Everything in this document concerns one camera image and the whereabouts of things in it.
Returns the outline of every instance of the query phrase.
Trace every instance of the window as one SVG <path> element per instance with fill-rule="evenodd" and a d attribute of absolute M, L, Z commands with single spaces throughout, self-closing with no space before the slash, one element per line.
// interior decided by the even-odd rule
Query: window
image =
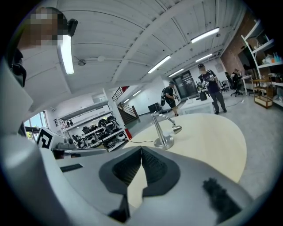
<path fill-rule="evenodd" d="M 48 128 L 48 124 L 46 122 L 45 112 L 38 113 L 37 115 L 33 116 L 31 119 L 25 121 L 24 126 L 26 127 L 26 135 L 27 138 L 30 140 L 35 140 L 38 137 L 39 130 L 34 127 L 45 127 Z"/>
<path fill-rule="evenodd" d="M 33 117 L 31 118 L 31 126 L 32 126 L 32 127 L 39 127 L 39 128 L 42 127 L 41 120 L 40 120 L 40 115 L 39 115 L 39 114 L 37 114 L 37 115 L 35 115 L 35 116 L 33 116 Z"/>

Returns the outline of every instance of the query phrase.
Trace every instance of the fluorescent light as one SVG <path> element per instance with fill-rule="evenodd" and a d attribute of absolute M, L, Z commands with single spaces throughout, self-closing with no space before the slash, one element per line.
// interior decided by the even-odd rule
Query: fluorescent light
<path fill-rule="evenodd" d="M 139 90 L 138 92 L 136 92 L 136 93 L 133 95 L 133 97 L 134 97 L 135 95 L 137 95 L 139 92 L 141 92 L 141 90 Z"/>
<path fill-rule="evenodd" d="M 62 59 L 67 75 L 74 73 L 72 51 L 71 51 L 71 37 L 63 35 L 63 41 L 60 44 Z"/>
<path fill-rule="evenodd" d="M 199 61 L 201 61 L 201 60 L 203 60 L 203 59 L 205 59 L 205 58 L 208 58 L 208 57 L 210 57 L 210 56 L 212 56 L 212 53 L 211 53 L 211 54 L 208 54 L 207 56 L 204 56 L 204 57 L 202 57 L 202 58 L 200 58 L 200 59 L 198 59 L 198 60 L 196 60 L 196 62 L 199 62 Z"/>
<path fill-rule="evenodd" d="M 153 72 L 155 69 L 157 69 L 160 65 L 162 65 L 163 63 L 165 63 L 166 61 L 168 61 L 171 57 L 167 56 L 165 57 L 162 61 L 160 61 L 158 64 L 156 64 L 148 73 L 150 74 L 151 72 Z"/>
<path fill-rule="evenodd" d="M 220 30 L 219 27 L 214 28 L 214 29 L 212 29 L 212 30 L 210 30 L 210 31 L 208 31 L 208 32 L 206 32 L 206 33 L 203 33 L 203 34 L 201 34 L 201 35 L 199 35 L 199 36 L 197 36 L 197 37 L 191 39 L 191 42 L 192 42 L 192 43 L 195 43 L 195 42 L 197 42 L 197 41 L 199 41 L 199 40 L 201 40 L 201 39 L 203 39 L 203 38 L 206 38 L 207 36 L 210 36 L 210 35 L 212 35 L 212 34 L 215 34 L 215 33 L 219 32 L 219 30 Z"/>
<path fill-rule="evenodd" d="M 177 71 L 177 72 L 175 72 L 175 73 L 169 75 L 169 77 L 172 77 L 173 75 L 178 74 L 178 73 L 181 72 L 182 70 L 184 70 L 184 68 L 182 68 L 181 70 L 179 70 L 179 71 Z"/>

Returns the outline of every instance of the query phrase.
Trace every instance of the desk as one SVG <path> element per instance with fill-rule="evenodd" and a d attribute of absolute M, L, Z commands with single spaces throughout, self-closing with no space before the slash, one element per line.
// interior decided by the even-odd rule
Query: desk
<path fill-rule="evenodd" d="M 238 182 L 244 171 L 247 147 L 241 130 L 231 120 L 214 114 L 188 114 L 173 118 L 183 127 L 174 137 L 174 145 L 166 151 L 203 161 L 216 170 Z M 172 130 L 168 120 L 160 122 L 163 131 Z M 131 141 L 155 141 L 158 137 L 152 125 L 137 134 Z M 154 147 L 152 142 L 132 143 L 126 147 Z M 142 203 L 142 189 L 147 186 L 142 167 L 128 187 L 128 201 L 138 208 Z"/>
<path fill-rule="evenodd" d="M 245 88 L 246 96 L 248 95 L 248 92 L 247 92 L 247 87 L 246 87 L 245 79 L 249 79 L 251 77 L 252 77 L 252 75 L 247 75 L 247 76 L 244 76 L 244 77 L 241 78 L 241 80 L 243 80 L 243 83 L 244 83 L 244 88 Z"/>
<path fill-rule="evenodd" d="M 212 105 L 213 99 L 207 96 L 207 100 L 201 101 L 196 100 L 196 98 L 189 99 L 180 108 L 182 114 L 192 114 L 192 113 L 211 113 L 214 114 L 214 109 Z"/>

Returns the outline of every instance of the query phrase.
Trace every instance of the ceiling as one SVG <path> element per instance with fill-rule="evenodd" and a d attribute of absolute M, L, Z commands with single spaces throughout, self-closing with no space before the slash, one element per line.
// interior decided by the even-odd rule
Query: ceiling
<path fill-rule="evenodd" d="M 239 0 L 48 0 L 66 18 L 79 23 L 72 37 L 75 73 L 67 75 L 56 46 L 23 51 L 26 91 L 38 112 L 72 97 L 151 82 L 195 65 L 213 53 L 218 57 L 237 31 L 245 12 Z M 191 39 L 215 27 L 194 44 Z M 147 71 L 167 55 L 171 59 L 151 74 Z M 79 66 L 78 59 L 87 61 Z"/>

